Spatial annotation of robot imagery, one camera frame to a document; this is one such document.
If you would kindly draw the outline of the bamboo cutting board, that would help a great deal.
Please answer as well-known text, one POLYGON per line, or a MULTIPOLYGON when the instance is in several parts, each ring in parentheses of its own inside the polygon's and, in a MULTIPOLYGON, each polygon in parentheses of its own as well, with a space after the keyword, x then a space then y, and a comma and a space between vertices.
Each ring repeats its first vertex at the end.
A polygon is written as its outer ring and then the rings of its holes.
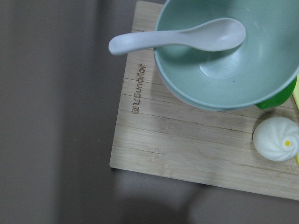
MULTIPOLYGON (((164 5, 138 1, 132 30, 156 29, 164 5)), ((298 122, 292 98, 280 106, 207 110, 177 98, 161 79, 155 49, 128 54, 110 158, 113 168, 298 200, 294 157, 271 161, 253 145, 270 117, 298 122)))

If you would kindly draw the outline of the white plastic spoon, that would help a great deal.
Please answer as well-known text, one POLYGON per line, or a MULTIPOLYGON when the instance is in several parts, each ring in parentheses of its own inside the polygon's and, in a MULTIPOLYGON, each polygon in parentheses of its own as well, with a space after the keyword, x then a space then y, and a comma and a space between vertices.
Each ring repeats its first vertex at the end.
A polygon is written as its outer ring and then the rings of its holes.
POLYGON ((246 29, 232 18, 219 18, 182 30, 147 31, 118 35, 112 38, 108 49, 113 55, 168 45, 183 45, 202 51, 233 49, 244 41, 246 29))

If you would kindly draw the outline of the green bowl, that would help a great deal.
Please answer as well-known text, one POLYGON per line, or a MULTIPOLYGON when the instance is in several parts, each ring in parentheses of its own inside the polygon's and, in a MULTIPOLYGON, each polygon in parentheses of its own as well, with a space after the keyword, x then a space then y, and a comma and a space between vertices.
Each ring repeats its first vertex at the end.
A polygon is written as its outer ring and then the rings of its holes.
POLYGON ((206 52, 185 46, 154 50, 161 79, 186 103, 231 110, 263 102, 299 72, 299 3, 296 0, 169 0, 156 30, 178 30, 230 17, 246 28, 235 49, 206 52))

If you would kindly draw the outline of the white toy bun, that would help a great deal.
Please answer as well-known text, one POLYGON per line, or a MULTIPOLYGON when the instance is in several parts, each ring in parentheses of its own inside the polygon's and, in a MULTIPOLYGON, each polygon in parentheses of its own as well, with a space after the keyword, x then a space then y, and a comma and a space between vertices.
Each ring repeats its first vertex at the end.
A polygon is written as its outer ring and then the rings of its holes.
POLYGON ((255 128, 253 144, 263 157, 286 161, 299 153, 299 126, 284 117, 266 119, 255 128))

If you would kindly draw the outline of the green toy vegetable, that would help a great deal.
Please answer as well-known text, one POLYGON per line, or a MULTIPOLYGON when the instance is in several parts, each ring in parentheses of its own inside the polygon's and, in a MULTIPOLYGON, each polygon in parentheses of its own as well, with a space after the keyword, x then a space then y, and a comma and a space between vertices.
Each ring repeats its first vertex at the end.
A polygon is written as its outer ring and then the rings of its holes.
POLYGON ((285 87, 282 91, 278 94, 274 95, 273 97, 256 104, 256 107, 262 110, 277 107, 285 103, 289 97, 292 95, 295 86, 297 83, 297 78, 295 78, 287 87, 285 87))

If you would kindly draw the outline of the yellow plastic knife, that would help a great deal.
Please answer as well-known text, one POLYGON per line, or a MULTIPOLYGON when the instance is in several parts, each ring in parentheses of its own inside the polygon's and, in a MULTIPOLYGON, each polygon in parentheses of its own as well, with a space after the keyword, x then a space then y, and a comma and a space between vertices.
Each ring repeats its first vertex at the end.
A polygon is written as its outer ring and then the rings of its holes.
POLYGON ((293 95, 295 104, 297 106, 297 109, 299 110, 299 76, 297 76, 296 85, 295 85, 292 95, 293 95))

